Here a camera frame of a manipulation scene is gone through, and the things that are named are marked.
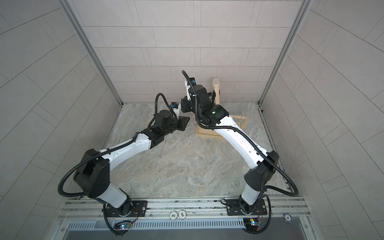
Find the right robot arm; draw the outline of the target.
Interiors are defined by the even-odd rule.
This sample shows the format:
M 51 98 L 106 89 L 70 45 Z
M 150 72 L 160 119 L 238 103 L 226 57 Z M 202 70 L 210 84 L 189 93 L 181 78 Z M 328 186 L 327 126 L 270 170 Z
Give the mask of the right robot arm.
M 276 169 L 263 156 L 274 162 L 279 161 L 276 152 L 269 154 L 267 150 L 257 145 L 235 123 L 221 105 L 215 105 L 201 85 L 186 86 L 187 96 L 182 99 L 182 112 L 193 112 L 200 127 L 213 130 L 227 140 L 243 157 L 250 170 L 245 174 L 246 186 L 239 198 L 239 206 L 243 213 L 255 211 L 256 203 L 265 192 L 266 183 L 272 178 Z

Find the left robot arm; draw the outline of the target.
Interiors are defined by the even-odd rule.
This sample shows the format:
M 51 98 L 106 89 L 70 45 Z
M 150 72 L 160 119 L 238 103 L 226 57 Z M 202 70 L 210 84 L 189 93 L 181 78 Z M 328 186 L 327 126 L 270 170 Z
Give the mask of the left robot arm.
M 176 130 L 184 131 L 189 120 L 189 117 L 178 117 L 169 110 L 161 110 L 154 115 L 149 127 L 135 133 L 132 139 L 99 152 L 88 150 L 81 161 L 84 164 L 74 173 L 74 181 L 88 198 L 105 204 L 116 215 L 128 216 L 133 211 L 132 200 L 111 183 L 110 172 L 136 154 L 154 148 L 166 135 Z

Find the ventilation grille strip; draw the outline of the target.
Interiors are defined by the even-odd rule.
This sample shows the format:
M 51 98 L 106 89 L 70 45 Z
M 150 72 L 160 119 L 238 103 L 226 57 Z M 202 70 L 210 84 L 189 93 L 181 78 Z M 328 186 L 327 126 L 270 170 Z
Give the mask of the ventilation grille strip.
M 244 229 L 244 221 L 238 218 L 227 219 L 169 219 L 136 221 L 130 230 L 178 230 L 178 229 Z M 71 221 L 70 231 L 101 231 L 108 227 L 104 221 Z

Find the left green circuit board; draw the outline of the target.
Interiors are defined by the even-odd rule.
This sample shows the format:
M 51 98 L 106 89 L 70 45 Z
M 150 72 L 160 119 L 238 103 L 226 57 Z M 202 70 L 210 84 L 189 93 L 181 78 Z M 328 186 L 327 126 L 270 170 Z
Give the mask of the left green circuit board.
M 134 221 L 130 220 L 118 222 L 114 225 L 114 230 L 117 232 L 129 231 L 134 223 Z

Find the green circuit board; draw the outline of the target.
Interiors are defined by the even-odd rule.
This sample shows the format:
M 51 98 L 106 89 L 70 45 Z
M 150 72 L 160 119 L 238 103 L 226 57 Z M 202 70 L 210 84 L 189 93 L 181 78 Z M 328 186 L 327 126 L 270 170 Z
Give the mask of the green circuit board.
M 262 225 L 259 219 L 243 219 L 245 230 L 249 232 L 257 232 Z
M 117 232 L 129 231 L 134 223 L 134 221 L 130 220 L 118 222 L 114 225 L 114 230 Z

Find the right green circuit board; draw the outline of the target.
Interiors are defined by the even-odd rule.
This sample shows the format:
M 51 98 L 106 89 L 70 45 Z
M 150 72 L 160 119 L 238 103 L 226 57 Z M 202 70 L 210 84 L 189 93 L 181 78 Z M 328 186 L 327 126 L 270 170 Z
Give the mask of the right green circuit board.
M 243 219 L 245 230 L 249 232 L 257 232 L 262 225 L 259 219 Z

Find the blue poker chip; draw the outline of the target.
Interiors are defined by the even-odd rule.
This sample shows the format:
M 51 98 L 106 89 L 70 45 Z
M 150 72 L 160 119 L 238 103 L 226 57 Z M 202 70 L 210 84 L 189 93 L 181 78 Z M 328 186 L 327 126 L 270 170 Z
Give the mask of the blue poker chip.
M 284 218 L 284 220 L 287 223 L 291 223 L 292 222 L 292 216 L 290 214 L 288 214 L 288 213 L 283 214 L 283 218 Z

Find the aluminium corner profile right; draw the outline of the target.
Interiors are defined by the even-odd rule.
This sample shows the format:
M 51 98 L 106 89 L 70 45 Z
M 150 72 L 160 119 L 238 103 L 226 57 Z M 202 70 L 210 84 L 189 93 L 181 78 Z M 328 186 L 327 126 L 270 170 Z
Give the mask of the aluminium corner profile right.
M 283 62 L 284 62 L 284 60 L 285 60 L 285 58 L 289 52 L 289 49 L 290 49 L 290 47 L 291 47 L 299 29 L 300 29 L 300 26 L 301 26 L 301 24 L 302 24 L 302 22 L 306 16 L 306 13 L 308 12 L 308 10 L 310 8 L 311 3 L 312 3 L 311 0 L 304 0 L 302 2 L 301 6 L 299 8 L 298 14 L 297 14 L 297 16 L 293 22 L 293 25 L 289 31 L 287 39 L 283 45 L 282 51 L 278 57 L 278 60 L 275 64 L 275 66 L 272 70 L 272 73 L 270 75 L 270 78 L 266 84 L 266 88 L 263 91 L 262 96 L 258 102 L 259 106 L 261 106 L 264 103 L 264 101 L 266 100 L 266 97 L 267 97 L 267 95 L 268 95 L 268 93 L 269 93 L 269 91 L 273 85 L 275 78 L 277 77 L 277 74 L 279 73 L 279 70 L 280 70 L 280 68 L 281 68 L 281 66 L 282 66 L 282 64 L 283 64 Z

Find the aluminium corner profile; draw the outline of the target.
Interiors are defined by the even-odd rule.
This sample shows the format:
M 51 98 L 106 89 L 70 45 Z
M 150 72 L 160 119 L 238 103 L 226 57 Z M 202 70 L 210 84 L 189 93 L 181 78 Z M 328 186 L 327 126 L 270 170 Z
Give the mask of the aluminium corner profile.
M 98 70 L 99 74 L 101 75 L 102 79 L 105 81 L 108 88 L 111 90 L 113 96 L 118 101 L 119 105 L 122 107 L 124 105 L 124 103 L 122 102 L 116 88 L 113 86 L 111 79 L 109 78 L 107 72 L 105 71 L 105 68 L 103 67 L 100 58 L 97 56 L 95 49 L 92 47 L 89 39 L 87 38 L 86 33 L 84 32 L 82 26 L 80 25 L 80 22 L 76 18 L 69 2 L 64 1 L 64 0 L 58 0 L 58 4 L 62 8 L 64 15 L 66 16 L 66 18 L 68 19 L 72 28 L 74 29 L 75 33 L 77 34 L 81 44 L 83 45 L 83 47 L 87 51 L 91 61 L 95 65 L 95 67 Z
M 299 8 L 298 14 L 297 14 L 297 16 L 293 22 L 293 25 L 289 31 L 287 39 L 283 45 L 282 51 L 278 57 L 278 60 L 275 64 L 275 66 L 272 70 L 272 73 L 270 75 L 270 78 L 266 84 L 266 88 L 263 91 L 262 96 L 258 102 L 259 106 L 261 106 L 264 103 L 264 101 L 266 100 L 266 97 L 267 97 L 267 95 L 268 95 L 268 93 L 269 93 L 269 91 L 273 85 L 275 78 L 277 77 L 277 74 L 279 73 L 279 70 L 280 70 L 280 68 L 281 68 L 281 66 L 282 66 L 282 64 L 283 64 L 283 62 L 284 62 L 284 60 L 285 60 L 285 58 L 289 52 L 289 49 L 290 49 L 290 47 L 291 47 L 299 29 L 300 29 L 300 26 L 301 26 L 301 24 L 302 24 L 302 22 L 306 16 L 306 13 L 308 12 L 308 10 L 310 8 L 311 3 L 312 3 L 311 0 L 304 0 L 302 2 L 301 6 Z

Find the aluminium corner profile left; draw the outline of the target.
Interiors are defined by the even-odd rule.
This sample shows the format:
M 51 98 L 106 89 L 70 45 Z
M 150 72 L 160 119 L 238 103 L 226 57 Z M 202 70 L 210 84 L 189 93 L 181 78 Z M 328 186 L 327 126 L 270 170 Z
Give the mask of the aluminium corner profile left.
M 119 105 L 122 107 L 124 105 L 124 103 L 122 102 L 116 88 L 113 86 L 111 79 L 109 78 L 107 72 L 105 71 L 105 68 L 103 67 L 100 58 L 97 56 L 95 49 L 92 47 L 89 39 L 87 38 L 86 33 L 84 32 L 82 26 L 80 25 L 80 22 L 76 18 L 69 2 L 64 1 L 64 0 L 58 0 L 58 4 L 62 8 L 64 15 L 66 16 L 66 18 L 68 19 L 72 28 L 74 29 L 75 33 L 77 34 L 81 44 L 83 45 L 83 47 L 87 51 L 91 61 L 95 65 L 95 67 L 98 70 L 99 74 L 101 75 L 102 79 L 105 81 L 108 88 L 111 90 L 113 96 L 118 101 Z

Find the right poker chip on rail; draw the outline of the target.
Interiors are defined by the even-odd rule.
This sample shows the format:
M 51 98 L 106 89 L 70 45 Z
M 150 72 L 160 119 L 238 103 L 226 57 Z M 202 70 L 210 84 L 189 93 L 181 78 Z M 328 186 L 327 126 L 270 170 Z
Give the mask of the right poker chip on rail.
M 187 212 L 185 210 L 179 211 L 178 217 L 180 220 L 184 220 L 186 218 L 186 216 L 187 216 Z

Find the poker chip on rail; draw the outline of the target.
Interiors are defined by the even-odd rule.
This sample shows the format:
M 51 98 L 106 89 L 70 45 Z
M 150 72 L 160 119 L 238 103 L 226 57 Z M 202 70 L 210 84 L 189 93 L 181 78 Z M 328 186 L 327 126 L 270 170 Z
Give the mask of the poker chip on rail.
M 171 221 L 175 221 L 177 218 L 178 218 L 178 212 L 171 211 L 170 212 L 170 219 L 171 219 Z
M 178 217 L 180 220 L 184 220 L 186 218 L 186 216 L 187 216 L 187 212 L 185 210 L 179 211 Z

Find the left poker chip on rail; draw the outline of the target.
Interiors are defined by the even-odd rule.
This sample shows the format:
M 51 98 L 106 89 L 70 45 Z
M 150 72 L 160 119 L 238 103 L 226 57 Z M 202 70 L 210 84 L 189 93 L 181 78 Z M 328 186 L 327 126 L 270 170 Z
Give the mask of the left poker chip on rail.
M 178 218 L 178 212 L 171 211 L 170 212 L 170 219 L 171 219 L 171 221 L 175 221 L 177 218 Z

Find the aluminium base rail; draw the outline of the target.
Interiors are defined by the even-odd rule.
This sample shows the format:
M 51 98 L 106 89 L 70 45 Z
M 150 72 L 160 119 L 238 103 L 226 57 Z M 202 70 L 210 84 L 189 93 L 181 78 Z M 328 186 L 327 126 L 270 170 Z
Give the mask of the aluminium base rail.
M 310 211 L 302 197 L 270 196 L 256 204 L 255 211 L 245 214 L 240 209 L 239 200 L 235 197 L 205 197 L 205 198 L 152 198 L 133 199 L 139 220 L 144 219 L 170 219 L 170 212 L 185 210 L 186 219 L 212 219 L 229 217 L 261 217 L 266 220 L 268 216 L 280 218 L 288 213 L 294 217 L 309 217 Z M 65 220 L 101 220 L 103 218 L 103 205 L 96 200 L 80 198 L 67 200 L 59 213 L 59 219 Z

